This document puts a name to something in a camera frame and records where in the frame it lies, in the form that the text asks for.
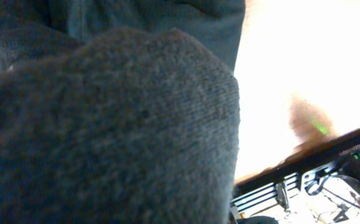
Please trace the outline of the dark green t-shirt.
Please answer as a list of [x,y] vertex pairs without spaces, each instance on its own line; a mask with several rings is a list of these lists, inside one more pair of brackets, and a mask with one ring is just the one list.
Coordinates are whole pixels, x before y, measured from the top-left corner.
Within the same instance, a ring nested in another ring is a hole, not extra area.
[[0,223],[227,223],[244,0],[0,1]]

